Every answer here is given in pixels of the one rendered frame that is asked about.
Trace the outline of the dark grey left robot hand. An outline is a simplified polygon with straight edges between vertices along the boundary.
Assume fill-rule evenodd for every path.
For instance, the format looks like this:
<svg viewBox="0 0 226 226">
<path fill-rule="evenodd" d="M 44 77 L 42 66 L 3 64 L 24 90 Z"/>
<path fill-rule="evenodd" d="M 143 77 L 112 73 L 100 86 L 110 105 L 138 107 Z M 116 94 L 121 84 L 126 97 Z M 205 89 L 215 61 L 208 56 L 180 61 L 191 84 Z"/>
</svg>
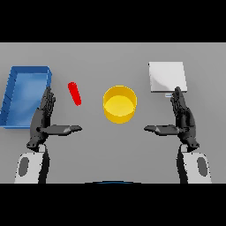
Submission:
<svg viewBox="0 0 226 226">
<path fill-rule="evenodd" d="M 30 140 L 26 147 L 34 152 L 39 151 L 39 145 L 43 145 L 49 135 L 68 136 L 73 132 L 80 132 L 79 125 L 50 124 L 56 97 L 47 87 L 41 98 L 40 106 L 35 110 L 30 124 Z"/>
</svg>

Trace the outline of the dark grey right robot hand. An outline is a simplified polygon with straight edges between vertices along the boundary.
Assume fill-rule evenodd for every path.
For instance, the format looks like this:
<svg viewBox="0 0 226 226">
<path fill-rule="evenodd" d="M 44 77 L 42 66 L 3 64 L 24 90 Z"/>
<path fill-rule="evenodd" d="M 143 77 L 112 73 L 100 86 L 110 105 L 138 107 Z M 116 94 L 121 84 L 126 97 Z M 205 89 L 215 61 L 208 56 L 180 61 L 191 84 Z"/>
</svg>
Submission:
<svg viewBox="0 0 226 226">
<path fill-rule="evenodd" d="M 185 98 L 180 87 L 176 87 L 170 97 L 175 115 L 175 124 L 147 125 L 144 130 L 158 136 L 176 135 L 187 150 L 192 152 L 200 147 L 196 140 L 196 124 L 191 110 L 186 106 Z"/>
</svg>

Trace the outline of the red beaker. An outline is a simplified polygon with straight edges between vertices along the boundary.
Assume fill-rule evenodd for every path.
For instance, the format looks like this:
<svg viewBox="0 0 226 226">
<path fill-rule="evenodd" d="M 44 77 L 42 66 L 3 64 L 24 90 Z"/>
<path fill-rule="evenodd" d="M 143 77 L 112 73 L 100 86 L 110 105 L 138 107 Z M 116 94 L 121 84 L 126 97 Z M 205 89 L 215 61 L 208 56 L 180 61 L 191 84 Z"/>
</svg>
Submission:
<svg viewBox="0 0 226 226">
<path fill-rule="evenodd" d="M 68 84 L 68 89 L 69 89 L 69 92 L 70 92 L 70 94 L 72 96 L 74 104 L 76 106 L 80 106 L 81 105 L 81 97 L 80 97 L 80 94 L 79 94 L 79 90 L 78 90 L 77 84 L 75 82 L 71 81 Z"/>
</svg>

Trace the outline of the pale square measuring scale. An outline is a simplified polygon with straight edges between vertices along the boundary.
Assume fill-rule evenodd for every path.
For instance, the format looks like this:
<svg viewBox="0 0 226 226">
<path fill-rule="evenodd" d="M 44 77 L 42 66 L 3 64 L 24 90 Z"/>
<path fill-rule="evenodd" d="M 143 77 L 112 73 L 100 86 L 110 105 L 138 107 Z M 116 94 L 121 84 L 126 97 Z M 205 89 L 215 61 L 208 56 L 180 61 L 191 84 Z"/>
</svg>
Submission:
<svg viewBox="0 0 226 226">
<path fill-rule="evenodd" d="M 187 92 L 183 62 L 149 62 L 148 67 L 152 93 L 171 96 L 176 87 L 180 87 L 183 93 Z"/>
</svg>

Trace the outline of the yellow bowl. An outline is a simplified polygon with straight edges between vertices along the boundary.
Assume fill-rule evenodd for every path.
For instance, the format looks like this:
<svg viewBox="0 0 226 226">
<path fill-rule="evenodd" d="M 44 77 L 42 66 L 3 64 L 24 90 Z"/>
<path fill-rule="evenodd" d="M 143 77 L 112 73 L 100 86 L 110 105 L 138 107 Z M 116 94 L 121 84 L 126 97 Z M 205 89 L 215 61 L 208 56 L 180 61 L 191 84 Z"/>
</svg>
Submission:
<svg viewBox="0 0 226 226">
<path fill-rule="evenodd" d="M 110 122 L 124 124 L 134 116 L 137 102 L 137 96 L 131 88 L 116 85 L 105 92 L 102 97 L 102 108 Z"/>
</svg>

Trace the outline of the blue tray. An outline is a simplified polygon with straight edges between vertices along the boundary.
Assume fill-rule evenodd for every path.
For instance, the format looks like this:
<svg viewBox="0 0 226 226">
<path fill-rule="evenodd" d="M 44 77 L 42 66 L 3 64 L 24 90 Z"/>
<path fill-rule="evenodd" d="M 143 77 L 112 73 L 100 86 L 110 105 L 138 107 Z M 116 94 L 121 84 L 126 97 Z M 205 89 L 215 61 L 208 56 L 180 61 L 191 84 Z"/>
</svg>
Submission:
<svg viewBox="0 0 226 226">
<path fill-rule="evenodd" d="M 46 87 L 51 86 L 51 77 L 48 66 L 12 66 L 0 109 L 0 127 L 29 129 Z"/>
</svg>

